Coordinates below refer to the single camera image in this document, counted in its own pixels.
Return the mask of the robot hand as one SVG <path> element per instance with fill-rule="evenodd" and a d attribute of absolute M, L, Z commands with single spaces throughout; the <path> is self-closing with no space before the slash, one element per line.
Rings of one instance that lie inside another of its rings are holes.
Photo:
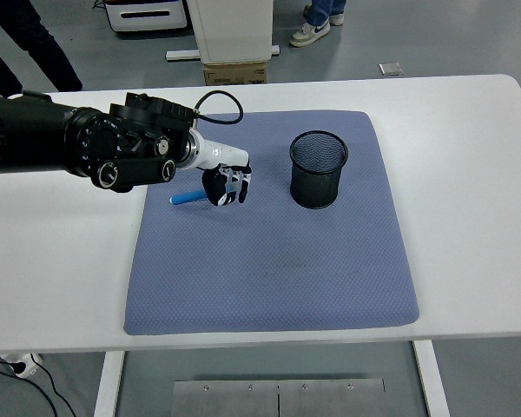
<path fill-rule="evenodd" d="M 246 200 L 252 169 L 245 150 L 203 140 L 197 156 L 202 169 L 201 182 L 207 199 L 215 206 L 228 205 L 235 200 Z"/>

